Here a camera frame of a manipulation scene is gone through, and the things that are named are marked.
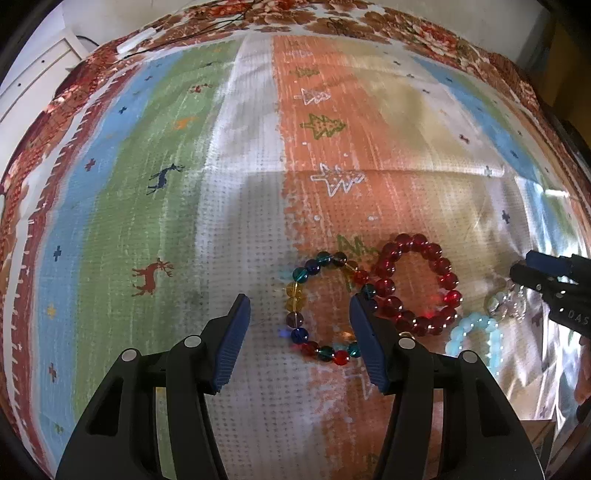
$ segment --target green stripe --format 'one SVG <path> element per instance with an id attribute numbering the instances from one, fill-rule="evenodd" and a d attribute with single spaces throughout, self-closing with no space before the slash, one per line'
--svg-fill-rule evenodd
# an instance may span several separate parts
<path id="1" fill-rule="evenodd" d="M 166 350 L 195 324 L 183 322 L 205 299 L 195 283 L 196 218 L 203 166 L 240 43 L 192 48 L 158 84 L 143 117 L 122 143 L 112 177 L 98 196 L 80 267 L 74 412 L 87 402 L 117 356 L 131 346 L 143 354 Z M 207 83 L 201 93 L 194 85 Z M 176 121 L 194 117 L 184 129 Z M 174 162 L 165 188 L 147 195 L 150 177 Z M 174 265 L 155 273 L 153 295 L 132 296 L 157 258 Z"/>

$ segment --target gold bead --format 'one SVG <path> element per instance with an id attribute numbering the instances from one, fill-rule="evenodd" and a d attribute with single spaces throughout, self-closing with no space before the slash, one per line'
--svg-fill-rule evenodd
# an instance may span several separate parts
<path id="1" fill-rule="evenodd" d="M 289 298 L 295 297 L 300 299 L 304 296 L 304 286 L 298 282 L 291 282 L 285 287 L 285 293 Z"/>
<path id="2" fill-rule="evenodd" d="M 290 312 L 299 312 L 304 307 L 305 303 L 306 300 L 304 298 L 297 299 L 292 297 L 285 303 L 285 308 Z"/>
<path id="3" fill-rule="evenodd" d="M 345 268 L 347 269 L 347 273 L 352 275 L 359 270 L 359 264 L 354 260 L 349 260 L 345 264 Z"/>

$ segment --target deer print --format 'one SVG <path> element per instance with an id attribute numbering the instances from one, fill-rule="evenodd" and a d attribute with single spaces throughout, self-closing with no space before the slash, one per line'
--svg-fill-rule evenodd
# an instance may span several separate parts
<path id="1" fill-rule="evenodd" d="M 154 193 L 156 190 L 163 189 L 166 186 L 166 174 L 170 170 L 183 171 L 184 167 L 182 165 L 177 166 L 174 163 L 172 163 L 169 167 L 163 168 L 158 173 L 155 173 L 154 175 L 152 175 L 150 177 L 150 180 L 154 180 L 157 178 L 158 183 L 156 185 L 148 185 L 148 188 L 151 189 L 151 191 L 146 193 L 146 195 L 149 195 L 150 193 Z"/>
<path id="2" fill-rule="evenodd" d="M 154 278 L 154 274 L 158 270 L 164 270 L 169 277 L 173 276 L 171 270 L 174 269 L 174 265 L 170 262 L 163 262 L 158 258 L 156 262 L 148 265 L 146 268 L 132 268 L 134 273 L 134 277 L 144 277 L 144 285 L 137 286 L 134 285 L 135 288 L 139 290 L 139 292 L 134 293 L 132 297 L 136 297 L 137 295 L 143 295 L 144 293 L 149 293 L 150 295 L 154 294 L 154 290 L 156 290 L 156 280 Z"/>

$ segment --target blue deer print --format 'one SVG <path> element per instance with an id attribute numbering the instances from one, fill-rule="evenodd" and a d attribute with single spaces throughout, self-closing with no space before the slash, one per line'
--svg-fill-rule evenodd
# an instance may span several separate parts
<path id="1" fill-rule="evenodd" d="M 166 174 L 170 170 L 183 171 L 184 167 L 182 165 L 177 166 L 173 163 L 173 164 L 171 164 L 171 166 L 169 166 L 167 168 L 163 168 L 158 173 L 155 173 L 154 175 L 152 175 L 150 177 L 150 180 L 154 180 L 157 178 L 158 183 L 156 185 L 148 185 L 148 188 L 150 191 L 148 193 L 146 193 L 146 195 L 149 195 L 150 193 L 154 193 L 156 190 L 163 189 L 166 186 Z"/>

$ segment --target orange deer print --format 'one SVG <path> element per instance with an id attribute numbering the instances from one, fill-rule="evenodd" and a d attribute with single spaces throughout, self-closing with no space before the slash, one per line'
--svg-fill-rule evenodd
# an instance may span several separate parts
<path id="1" fill-rule="evenodd" d="M 139 292 L 134 293 L 132 297 L 136 297 L 137 295 L 143 295 L 144 293 L 149 293 L 150 295 L 154 294 L 154 290 L 156 290 L 156 280 L 154 278 L 154 274 L 157 270 L 164 270 L 169 277 L 173 276 L 171 270 L 174 269 L 174 265 L 170 262 L 163 262 L 158 258 L 156 262 L 148 265 L 146 268 L 132 268 L 131 270 L 134 271 L 134 277 L 144 277 L 145 284 L 141 286 L 134 285 L 135 288 L 139 290 Z"/>

